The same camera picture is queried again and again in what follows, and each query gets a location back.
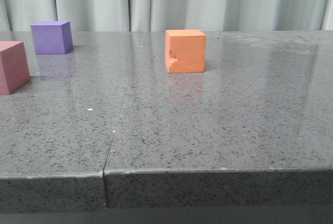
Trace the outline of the pink foam cube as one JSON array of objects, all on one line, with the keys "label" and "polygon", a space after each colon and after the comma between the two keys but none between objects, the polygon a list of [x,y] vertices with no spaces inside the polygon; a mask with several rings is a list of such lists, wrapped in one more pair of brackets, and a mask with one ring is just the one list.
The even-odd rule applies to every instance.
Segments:
[{"label": "pink foam cube", "polygon": [[30,80],[24,43],[1,41],[1,95],[10,95]]}]

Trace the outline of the pale grey curtain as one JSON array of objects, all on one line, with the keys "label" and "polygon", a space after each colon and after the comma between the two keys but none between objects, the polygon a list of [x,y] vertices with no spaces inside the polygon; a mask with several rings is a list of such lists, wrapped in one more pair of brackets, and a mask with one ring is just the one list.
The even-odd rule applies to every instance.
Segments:
[{"label": "pale grey curtain", "polygon": [[74,31],[331,30],[332,0],[1,0],[1,30],[69,20]]}]

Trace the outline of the purple foam cube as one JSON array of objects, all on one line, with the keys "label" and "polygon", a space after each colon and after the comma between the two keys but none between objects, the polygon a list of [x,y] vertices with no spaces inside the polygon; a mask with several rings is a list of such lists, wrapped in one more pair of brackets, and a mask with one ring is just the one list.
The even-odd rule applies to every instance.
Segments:
[{"label": "purple foam cube", "polygon": [[70,21],[40,21],[31,25],[37,55],[67,54],[73,49]]}]

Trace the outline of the orange foam cube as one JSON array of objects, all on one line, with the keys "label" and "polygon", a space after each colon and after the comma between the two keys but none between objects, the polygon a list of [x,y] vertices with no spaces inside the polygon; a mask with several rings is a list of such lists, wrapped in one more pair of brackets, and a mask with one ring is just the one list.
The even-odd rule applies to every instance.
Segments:
[{"label": "orange foam cube", "polygon": [[204,72],[206,35],[200,30],[165,31],[165,65],[169,73]]}]

